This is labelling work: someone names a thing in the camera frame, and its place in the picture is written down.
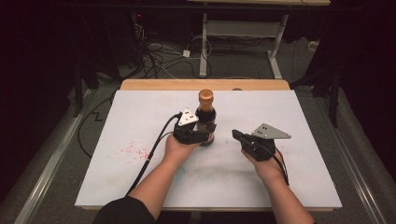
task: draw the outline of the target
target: gray carpet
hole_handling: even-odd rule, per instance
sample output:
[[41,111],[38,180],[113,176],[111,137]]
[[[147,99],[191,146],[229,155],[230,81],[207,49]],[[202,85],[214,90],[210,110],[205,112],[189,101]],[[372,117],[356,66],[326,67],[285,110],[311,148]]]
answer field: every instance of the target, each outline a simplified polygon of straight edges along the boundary
[[[277,61],[281,69],[283,78],[288,82],[297,80],[304,75],[313,53],[306,50],[307,40],[300,40],[292,44],[282,44],[277,55]],[[229,47],[221,49],[221,43],[215,43],[217,49],[212,53],[209,62],[212,67],[212,77],[252,77],[252,78],[272,78],[271,69],[267,65],[264,49],[271,47],[271,41],[264,40],[258,46],[239,45],[238,48],[230,51]],[[181,52],[183,48],[172,43],[167,46]],[[163,54],[166,60],[172,60],[176,56]],[[161,71],[157,74],[158,78],[193,78],[191,67],[194,74],[198,74],[198,62],[189,61],[189,63],[180,63],[167,68],[167,72]],[[121,66],[120,71],[126,74],[130,71],[126,66]],[[143,77],[140,73],[135,78]],[[116,83],[106,78],[101,79],[101,87],[94,93],[92,102],[89,104],[90,111],[96,105],[103,102],[118,87]],[[329,169],[330,175],[337,192],[341,198],[343,208],[329,213],[313,212],[317,221],[324,223],[394,223],[396,222],[395,203],[396,187],[386,172],[380,159],[376,156],[375,151],[370,145],[367,137],[361,129],[359,122],[350,110],[347,98],[340,91],[340,104],[338,107],[338,124],[339,128],[334,129],[329,125],[328,118],[323,110],[326,111],[328,104],[327,98],[314,98],[309,87],[301,87],[296,90],[298,99],[308,121],[309,127],[318,144],[318,148]],[[81,143],[88,153],[92,154],[97,140],[106,121],[106,115],[110,108],[110,102],[99,106],[95,112],[99,112],[97,121],[95,116],[90,115],[81,127]],[[63,130],[67,129],[67,121],[70,120],[73,111],[71,105],[70,111],[65,115],[64,120],[60,122],[57,130],[46,144],[37,152],[35,158],[29,164],[25,173],[21,176],[14,189],[8,194],[6,200],[0,207],[0,223],[13,223],[21,211],[27,197],[35,185],[38,177],[44,169],[47,160],[50,158],[56,143],[62,138]],[[337,134],[342,137],[341,143]],[[359,167],[360,174],[370,189],[371,196],[375,199],[377,207],[385,222],[373,221],[367,204],[361,200],[361,193],[357,190],[357,183],[353,180],[349,168],[343,156],[342,147],[347,147],[348,152],[354,158],[356,166]],[[77,137],[72,138],[64,159],[59,166],[56,176],[53,178],[45,197],[37,207],[35,215],[32,217],[32,223],[91,223],[96,215],[96,211],[87,211],[74,206],[75,200],[85,172],[89,166],[90,159],[82,152]],[[186,223],[186,214],[183,213],[163,213],[163,223]],[[205,216],[203,223],[246,223],[244,216],[249,223],[265,223],[259,213],[242,213],[241,217],[234,218],[234,215],[227,213],[216,213],[211,216]],[[179,222],[171,221],[169,217],[180,217]]]

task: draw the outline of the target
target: brown bottle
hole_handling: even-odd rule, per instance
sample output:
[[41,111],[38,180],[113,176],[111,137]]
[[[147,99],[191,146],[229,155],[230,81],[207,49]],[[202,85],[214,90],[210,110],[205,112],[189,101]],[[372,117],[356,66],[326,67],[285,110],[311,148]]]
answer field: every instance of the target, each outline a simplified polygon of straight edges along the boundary
[[202,147],[210,146],[215,140],[214,131],[216,129],[216,110],[213,107],[213,91],[201,90],[199,92],[199,103],[195,115],[198,117],[197,129],[198,131],[209,131],[209,139],[207,142],[201,144]]

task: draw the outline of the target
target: white board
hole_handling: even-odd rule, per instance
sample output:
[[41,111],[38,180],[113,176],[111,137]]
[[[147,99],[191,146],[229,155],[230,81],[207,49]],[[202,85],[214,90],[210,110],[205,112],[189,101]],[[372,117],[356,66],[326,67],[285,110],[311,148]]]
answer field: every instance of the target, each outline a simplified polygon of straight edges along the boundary
[[[307,208],[340,208],[338,194],[294,91],[214,91],[215,142],[196,148],[179,168],[164,209],[270,208],[262,182],[240,152],[232,129],[251,133],[267,123],[291,135],[276,140],[290,188]],[[118,91],[76,206],[103,206],[123,197],[136,179],[163,125],[185,107],[195,110],[198,91]],[[173,131],[176,120],[165,131]],[[158,145],[146,176],[162,159]]]

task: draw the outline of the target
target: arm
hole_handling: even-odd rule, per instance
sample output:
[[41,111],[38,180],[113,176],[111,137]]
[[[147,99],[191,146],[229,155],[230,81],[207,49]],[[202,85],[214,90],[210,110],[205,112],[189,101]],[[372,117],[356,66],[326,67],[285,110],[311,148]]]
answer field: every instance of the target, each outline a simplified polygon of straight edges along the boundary
[[163,160],[129,193],[129,196],[140,200],[157,219],[177,168],[198,145],[180,144],[173,135],[169,135]]
[[[275,160],[255,161],[245,150],[242,149],[242,153],[254,164],[258,176],[267,188],[278,224],[312,224],[315,222],[286,184],[280,167]],[[276,152],[276,156],[281,161],[278,152]]]

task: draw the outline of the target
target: sleeve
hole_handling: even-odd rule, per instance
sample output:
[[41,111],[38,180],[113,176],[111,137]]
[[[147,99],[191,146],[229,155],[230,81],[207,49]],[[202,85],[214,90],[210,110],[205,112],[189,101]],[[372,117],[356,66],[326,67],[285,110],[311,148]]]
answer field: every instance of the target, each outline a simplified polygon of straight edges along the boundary
[[155,219],[147,207],[139,200],[125,196],[103,206],[93,224],[155,224]]

